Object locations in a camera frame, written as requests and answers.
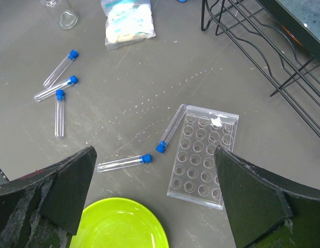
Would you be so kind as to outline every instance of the plastic bag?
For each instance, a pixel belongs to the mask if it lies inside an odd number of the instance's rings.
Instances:
[[[154,37],[150,0],[101,0],[108,50]]]

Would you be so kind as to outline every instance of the glass jar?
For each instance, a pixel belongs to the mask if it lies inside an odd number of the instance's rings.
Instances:
[[[58,22],[62,29],[70,29],[77,23],[78,16],[68,0],[40,0],[47,12]]]

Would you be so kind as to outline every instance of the blue cap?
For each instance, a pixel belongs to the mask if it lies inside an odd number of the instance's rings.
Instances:
[[[145,154],[143,156],[140,156],[142,162],[145,163],[150,163],[151,162],[151,155],[150,154]]]
[[[155,150],[158,151],[159,153],[164,153],[165,147],[166,147],[166,142],[160,141],[160,143],[158,144]]]
[[[77,57],[78,57],[78,52],[76,52],[75,50],[71,50],[70,54],[68,55],[68,58],[70,58],[71,60],[74,60]]]
[[[71,76],[69,79],[70,79],[70,82],[68,84],[75,84],[78,82],[78,79],[75,76]]]
[[[56,98],[59,101],[62,101],[65,98],[65,93],[64,93],[64,91],[62,89],[58,89],[56,91]]]

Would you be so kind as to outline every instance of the white residue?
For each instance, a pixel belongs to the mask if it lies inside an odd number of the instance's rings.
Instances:
[[[221,118],[220,117],[217,117],[216,119],[211,119],[211,124],[215,127],[222,127],[222,121],[221,121]]]

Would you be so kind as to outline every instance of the clear plastic well plate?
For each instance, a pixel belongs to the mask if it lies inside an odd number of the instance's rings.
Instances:
[[[187,106],[167,195],[223,209],[214,152],[233,150],[239,116]]]

